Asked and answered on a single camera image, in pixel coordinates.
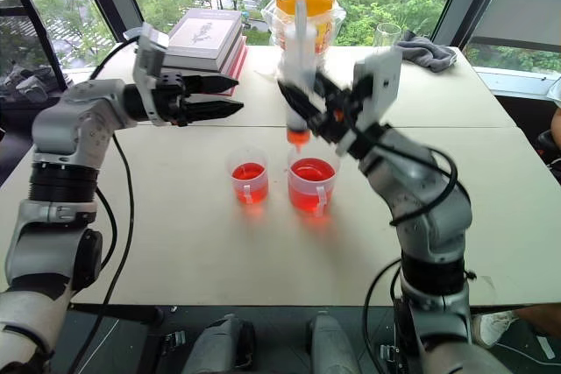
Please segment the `towel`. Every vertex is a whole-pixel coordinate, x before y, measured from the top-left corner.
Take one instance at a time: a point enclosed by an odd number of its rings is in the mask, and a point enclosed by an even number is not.
[[[410,30],[405,31],[403,41],[399,41],[396,48],[403,54],[403,59],[428,67],[435,73],[442,72],[456,61],[456,53],[451,48],[437,46],[425,37],[417,37]]]

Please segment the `black wire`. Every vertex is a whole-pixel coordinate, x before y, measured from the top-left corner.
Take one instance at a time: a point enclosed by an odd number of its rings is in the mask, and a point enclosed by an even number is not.
[[[351,114],[346,107],[343,107],[343,116],[344,116],[344,120],[346,121],[347,126],[354,132],[354,134],[358,138],[361,138],[363,141],[366,141],[367,143],[373,144],[373,146],[376,146],[383,151],[393,153],[393,155],[397,155],[397,156],[400,156],[402,158],[409,159],[411,161],[416,162],[417,164],[421,164],[422,166],[427,166],[428,168],[431,168],[435,171],[438,171],[442,175],[448,177],[448,183],[446,184],[446,187],[435,199],[433,199],[432,201],[430,201],[426,205],[421,206],[419,209],[417,209],[413,212],[410,212],[406,215],[402,215],[398,218],[393,219],[389,223],[393,227],[399,225],[402,222],[408,221],[409,219],[417,218],[418,216],[421,216],[423,214],[428,213],[434,207],[436,207],[437,205],[442,203],[450,195],[450,193],[454,190],[454,187],[456,186],[456,184],[459,184],[458,183],[458,169],[456,167],[456,164],[454,164],[454,161],[448,155],[446,155],[444,152],[441,152],[441,151],[439,151],[437,149],[434,149],[434,148],[428,148],[431,152],[434,152],[434,153],[440,155],[441,157],[443,157],[448,162],[448,165],[450,166],[450,169],[451,169],[450,173],[447,173],[445,170],[443,170],[439,166],[436,166],[436,165],[434,165],[434,164],[432,164],[432,163],[430,163],[430,162],[428,162],[424,159],[420,159],[420,158],[416,157],[415,155],[411,155],[409,153],[406,153],[406,152],[400,151],[398,149],[395,149],[395,148],[393,148],[393,146],[384,145],[384,144],[368,137],[365,133],[363,133],[363,132],[359,131],[359,129],[357,129],[357,126],[354,124],[354,122],[352,120],[352,117],[351,117]],[[461,188],[462,192],[465,194],[466,198],[469,201],[469,196],[467,195],[467,192],[465,191],[464,187],[461,186],[461,185],[459,185],[459,187]]]
[[[107,216],[109,217],[109,222],[111,224],[111,244],[109,249],[107,250],[107,254],[102,262],[102,270],[103,268],[109,263],[111,256],[113,256],[113,251],[115,251],[115,246],[117,245],[117,222],[115,221],[115,216],[113,215],[113,211],[111,210],[111,206],[105,196],[103,195],[102,191],[96,188],[97,197],[99,197],[99,201],[103,204],[105,208],[105,212],[107,212]]]
[[[389,269],[399,264],[400,262],[401,259],[397,258],[396,260],[384,266],[384,268],[376,275],[376,278],[374,278],[372,284],[370,284],[370,287],[368,288],[368,292],[366,293],[366,297],[365,297],[365,304],[362,307],[362,338],[365,341],[366,351],[368,352],[368,355],[372,359],[372,362],[374,363],[376,370],[378,370],[379,373],[383,373],[386,371],[381,367],[378,358],[374,354],[374,347],[370,342],[370,335],[368,333],[368,308],[370,307],[370,299],[372,297],[372,292],[374,290],[374,287],[376,287],[376,284],[378,284],[378,281],[380,281],[384,273],[386,273]]]
[[[103,68],[105,67],[105,65],[107,64],[107,62],[109,60],[111,60],[111,58],[117,54],[118,52],[120,52],[121,50],[123,50],[125,47],[127,47],[129,44],[132,43],[136,43],[138,40],[140,39],[140,37],[132,37],[131,39],[127,39],[124,43],[120,44],[119,46],[115,47],[113,50],[111,50],[109,52],[109,54],[107,54],[107,56],[105,56],[105,59],[102,60],[102,62],[97,65],[96,70],[94,70],[94,72],[91,74],[91,76],[89,77],[90,80],[91,79],[95,79],[103,70]]]
[[[389,286],[389,296],[392,299],[392,302],[395,301],[395,283],[397,282],[397,278],[399,278],[401,272],[401,266],[397,268],[395,271],[394,277],[392,278],[392,283]]]
[[[72,362],[72,365],[70,366],[70,369],[68,370],[68,373],[70,373],[70,374],[73,374],[74,372],[76,372],[76,370],[78,369],[78,365],[80,364],[80,361],[84,358],[84,355],[86,354],[86,351],[88,350],[89,345],[94,340],[94,336],[96,335],[97,330],[99,329],[99,326],[102,323],[103,317],[105,316],[105,313],[107,312],[107,307],[109,305],[111,295],[113,294],[113,290],[115,289],[115,285],[117,284],[119,276],[121,275],[121,272],[123,271],[124,264],[126,263],[126,259],[129,256],[129,251],[131,250],[132,230],[134,228],[134,196],[132,194],[131,168],[129,167],[129,163],[126,160],[126,157],[123,153],[123,150],[121,149],[121,145],[118,143],[117,137],[115,135],[113,135],[113,141],[115,142],[115,146],[117,147],[119,155],[121,156],[121,159],[123,160],[124,169],[126,171],[126,182],[127,182],[128,188],[129,188],[129,206],[130,206],[129,232],[128,232],[128,235],[127,235],[127,238],[126,238],[126,245],[124,246],[124,251],[123,251],[123,256],[121,257],[121,262],[119,263],[119,266],[117,268],[117,271],[115,272],[115,275],[113,275],[113,280],[111,281],[111,283],[109,285],[109,289],[107,290],[107,293],[105,294],[105,299],[103,300],[103,304],[99,308],[99,312],[97,314],[96,321],[94,322],[94,326],[89,331],[89,334],[88,334],[88,337],[86,338],[86,341],[84,342],[84,344],[82,345],[82,347],[78,351],[78,354],[76,355],[74,361]]]

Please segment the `floor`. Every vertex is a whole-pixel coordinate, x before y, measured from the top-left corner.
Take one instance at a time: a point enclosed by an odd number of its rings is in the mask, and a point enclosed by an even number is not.
[[[349,337],[355,355],[359,358],[362,372],[376,373],[373,363],[365,353],[360,334],[361,310],[357,307],[165,307],[163,324],[150,332],[147,326],[137,322],[117,322],[115,319],[106,319],[84,361],[88,361],[92,352],[95,354],[81,373],[137,372],[143,341],[148,333],[161,335],[185,330],[187,344],[162,357],[157,370],[154,371],[157,374],[180,373],[196,337],[202,330],[225,314],[234,313],[244,320],[251,321],[255,326],[257,334],[255,370],[308,374],[310,363],[305,349],[305,325],[320,310],[328,310],[339,321]],[[374,342],[391,343],[394,337],[393,310],[386,307],[373,308],[370,319]],[[53,374],[66,372],[93,320],[93,315],[68,313],[57,354],[53,358]],[[511,326],[501,339],[501,343],[519,349],[539,361],[561,363],[561,340],[549,339],[549,342],[557,356],[553,360],[545,358],[536,338],[523,321],[518,321]],[[511,350],[495,347],[491,351],[515,374],[561,372],[561,366],[540,366]]]

